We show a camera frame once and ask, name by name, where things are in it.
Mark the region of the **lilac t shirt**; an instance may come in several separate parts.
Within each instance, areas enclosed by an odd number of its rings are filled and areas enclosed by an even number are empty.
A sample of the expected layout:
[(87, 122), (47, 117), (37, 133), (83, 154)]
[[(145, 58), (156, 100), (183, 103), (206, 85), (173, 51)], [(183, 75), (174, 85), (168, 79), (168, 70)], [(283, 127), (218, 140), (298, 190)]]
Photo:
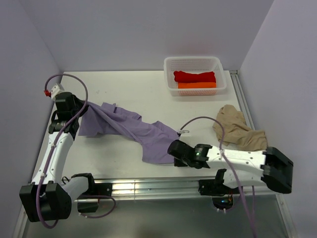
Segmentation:
[(116, 104), (97, 105), (89, 102), (82, 116), (78, 135), (95, 137), (99, 134), (122, 135), (142, 146), (142, 161), (150, 164), (172, 164), (167, 153), (170, 144), (179, 138), (177, 132), (160, 121), (146, 123), (136, 112)]

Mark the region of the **white plastic basket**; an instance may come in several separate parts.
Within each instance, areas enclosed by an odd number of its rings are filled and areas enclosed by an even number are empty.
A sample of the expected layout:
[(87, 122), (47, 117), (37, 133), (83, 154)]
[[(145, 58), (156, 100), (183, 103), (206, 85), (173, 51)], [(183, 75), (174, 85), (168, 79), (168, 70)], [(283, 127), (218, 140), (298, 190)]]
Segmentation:
[(224, 70), (217, 57), (168, 57), (163, 66), (172, 96), (213, 96), (226, 91)]

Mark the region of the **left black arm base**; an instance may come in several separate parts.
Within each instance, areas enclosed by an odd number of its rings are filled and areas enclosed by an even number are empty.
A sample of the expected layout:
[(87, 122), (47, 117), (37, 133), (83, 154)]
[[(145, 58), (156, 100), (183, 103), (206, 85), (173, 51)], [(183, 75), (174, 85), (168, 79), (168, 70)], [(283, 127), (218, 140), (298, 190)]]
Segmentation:
[(88, 191), (79, 196), (79, 201), (77, 202), (77, 210), (80, 213), (95, 213), (99, 207), (100, 199), (97, 201), (81, 201), (89, 199), (91, 196), (111, 196), (112, 193), (112, 183), (102, 182), (96, 183), (93, 191)]

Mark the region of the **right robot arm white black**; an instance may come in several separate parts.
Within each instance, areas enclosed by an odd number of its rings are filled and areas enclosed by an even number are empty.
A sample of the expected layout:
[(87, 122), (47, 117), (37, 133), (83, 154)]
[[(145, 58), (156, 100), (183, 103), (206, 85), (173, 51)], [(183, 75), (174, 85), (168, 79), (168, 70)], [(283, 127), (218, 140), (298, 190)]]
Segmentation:
[(167, 150), (176, 166), (216, 169), (212, 179), (199, 180), (200, 195), (238, 194), (243, 187), (267, 187), (273, 192), (292, 191), (293, 162), (275, 147), (264, 151), (238, 151), (175, 140)]

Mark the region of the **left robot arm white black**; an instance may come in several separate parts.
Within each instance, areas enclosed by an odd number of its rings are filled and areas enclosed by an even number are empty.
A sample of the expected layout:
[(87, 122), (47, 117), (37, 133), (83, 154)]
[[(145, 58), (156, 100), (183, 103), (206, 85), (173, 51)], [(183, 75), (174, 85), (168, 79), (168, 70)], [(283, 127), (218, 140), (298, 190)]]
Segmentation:
[(31, 183), (22, 186), (19, 192), (30, 222), (67, 219), (74, 200), (81, 195), (91, 198), (97, 191), (91, 173), (75, 174), (69, 184), (61, 184), (66, 157), (79, 129), (78, 119), (89, 106), (70, 92), (57, 94), (55, 105), (41, 166)]

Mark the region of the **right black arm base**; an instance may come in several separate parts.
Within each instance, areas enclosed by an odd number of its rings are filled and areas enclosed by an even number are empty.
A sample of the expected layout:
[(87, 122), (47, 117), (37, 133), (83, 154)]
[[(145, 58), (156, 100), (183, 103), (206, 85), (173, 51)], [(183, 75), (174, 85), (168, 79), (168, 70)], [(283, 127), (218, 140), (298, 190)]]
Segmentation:
[(223, 179), (201, 179), (198, 183), (198, 192), (202, 196), (225, 196), (240, 193), (237, 187), (229, 188), (225, 186)]

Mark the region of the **beige t shirt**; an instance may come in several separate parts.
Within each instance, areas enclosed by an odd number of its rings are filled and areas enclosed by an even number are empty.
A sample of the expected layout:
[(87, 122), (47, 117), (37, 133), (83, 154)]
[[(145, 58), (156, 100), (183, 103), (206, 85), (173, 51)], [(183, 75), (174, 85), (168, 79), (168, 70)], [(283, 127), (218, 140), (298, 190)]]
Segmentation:
[(260, 151), (267, 149), (267, 139), (263, 130), (253, 130), (246, 125), (246, 120), (241, 111), (236, 110), (233, 105), (222, 107), (213, 124), (217, 139), (221, 140), (224, 128), (223, 145), (235, 144), (239, 150)]

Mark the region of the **rolled orange t shirt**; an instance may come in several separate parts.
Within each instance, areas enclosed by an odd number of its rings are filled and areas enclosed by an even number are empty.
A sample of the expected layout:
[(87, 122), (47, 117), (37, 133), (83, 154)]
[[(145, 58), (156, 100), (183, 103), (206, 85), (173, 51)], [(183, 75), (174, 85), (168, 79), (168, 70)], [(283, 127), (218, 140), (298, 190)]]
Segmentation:
[(178, 83), (178, 89), (216, 88), (215, 82)]

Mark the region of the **rolled red t shirt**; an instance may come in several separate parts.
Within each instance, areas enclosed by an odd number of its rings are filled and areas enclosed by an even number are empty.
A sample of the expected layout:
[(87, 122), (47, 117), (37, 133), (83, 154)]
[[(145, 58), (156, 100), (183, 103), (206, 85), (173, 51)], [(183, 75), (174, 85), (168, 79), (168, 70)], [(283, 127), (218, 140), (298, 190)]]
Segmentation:
[(187, 73), (175, 71), (173, 73), (174, 81), (177, 83), (195, 83), (195, 82), (216, 82), (214, 72)]

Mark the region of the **aluminium frame rails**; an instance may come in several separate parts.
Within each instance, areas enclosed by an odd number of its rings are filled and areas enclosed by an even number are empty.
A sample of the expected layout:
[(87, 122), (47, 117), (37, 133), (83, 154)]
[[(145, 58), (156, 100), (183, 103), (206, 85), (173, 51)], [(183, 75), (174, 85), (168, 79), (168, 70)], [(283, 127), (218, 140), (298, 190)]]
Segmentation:
[[(226, 104), (242, 111), (253, 126), (247, 103), (235, 70), (225, 71), (226, 90), (214, 96), (171, 96), (163, 71), (81, 71), (76, 72), (95, 103), (112, 101), (139, 112), (145, 119), (161, 120), (179, 128), (185, 121), (203, 113), (210, 116)], [(112, 184), (117, 200), (196, 198), (198, 181), (211, 179), (216, 171), (151, 165), (141, 161), (141, 148), (120, 136), (79, 138), (71, 149), (64, 169), (74, 174), (88, 169), (98, 185)]]

